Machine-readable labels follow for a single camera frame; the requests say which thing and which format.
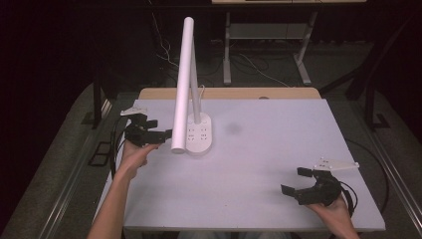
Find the white table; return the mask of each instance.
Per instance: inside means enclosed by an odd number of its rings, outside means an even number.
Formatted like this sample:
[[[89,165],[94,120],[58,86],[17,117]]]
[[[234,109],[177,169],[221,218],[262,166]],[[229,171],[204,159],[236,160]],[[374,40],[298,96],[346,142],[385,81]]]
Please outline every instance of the white table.
[[[157,130],[172,127],[174,100],[135,104],[147,108],[149,120],[158,120]],[[321,156],[353,162],[325,100],[203,100],[202,110],[213,121],[212,148],[199,157],[172,154],[168,141],[153,151],[130,185],[126,228],[324,230],[313,212],[282,194],[280,185],[313,186],[315,179],[298,176],[297,167],[312,168]],[[356,229],[384,230],[358,169],[333,175],[358,195]]]

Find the electrical socket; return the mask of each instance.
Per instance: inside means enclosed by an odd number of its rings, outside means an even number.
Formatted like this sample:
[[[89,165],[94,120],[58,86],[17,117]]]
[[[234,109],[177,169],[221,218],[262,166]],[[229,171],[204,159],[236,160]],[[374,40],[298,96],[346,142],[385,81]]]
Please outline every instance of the electrical socket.
[[[212,124],[211,118],[200,113],[201,122],[195,123],[193,114],[187,118],[186,150],[192,155],[205,154],[212,144]]]

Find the hand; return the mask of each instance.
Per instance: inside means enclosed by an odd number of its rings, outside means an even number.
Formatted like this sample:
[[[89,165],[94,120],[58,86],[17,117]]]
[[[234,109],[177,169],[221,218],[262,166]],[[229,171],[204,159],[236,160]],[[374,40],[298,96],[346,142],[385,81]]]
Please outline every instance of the hand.
[[[160,144],[148,144],[144,147],[138,147],[126,140],[117,173],[122,173],[127,175],[129,179],[133,179],[136,177],[137,169],[147,164],[146,156],[159,146]]]
[[[359,238],[348,214],[347,205],[341,195],[330,206],[325,207],[321,203],[307,205],[307,208],[314,211],[336,237],[344,239]]]

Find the white marker rod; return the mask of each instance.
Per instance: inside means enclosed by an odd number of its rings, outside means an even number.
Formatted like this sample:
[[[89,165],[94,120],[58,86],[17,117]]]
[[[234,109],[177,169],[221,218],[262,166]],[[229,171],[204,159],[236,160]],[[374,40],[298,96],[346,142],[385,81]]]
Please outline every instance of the white marker rod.
[[[174,110],[171,151],[183,153],[186,148],[186,125],[189,106],[189,79],[193,42],[193,19],[186,18],[183,25],[180,52],[179,75],[177,81],[176,106]]]

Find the dark background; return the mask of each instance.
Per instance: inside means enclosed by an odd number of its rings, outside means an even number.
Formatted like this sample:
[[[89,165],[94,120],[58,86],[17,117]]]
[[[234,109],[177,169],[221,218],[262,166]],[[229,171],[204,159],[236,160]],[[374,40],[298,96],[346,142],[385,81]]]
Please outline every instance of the dark background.
[[[210,1],[152,2],[183,6],[208,5]],[[136,1],[139,3],[148,5],[146,1]],[[414,9],[408,7],[410,3],[368,1],[364,8],[343,8],[341,13],[335,8],[320,9],[312,40],[377,44],[394,30],[392,23],[410,16]],[[110,99],[120,92],[137,92],[162,83],[161,72],[167,66],[155,56],[160,48],[150,12],[80,8],[78,4],[81,2],[1,1],[0,232],[73,102],[96,74],[105,96]],[[254,19],[257,16],[254,11],[236,11],[233,17],[260,21]],[[179,46],[182,19],[186,16],[195,19],[195,25],[201,26],[195,30],[198,59],[207,58],[209,40],[223,39],[225,14],[222,11],[155,11],[155,14],[161,34],[171,46]],[[265,16],[267,21],[280,20],[279,12],[274,10],[268,10]],[[409,22],[374,77],[379,89],[419,139],[422,138],[421,16],[416,14]]]

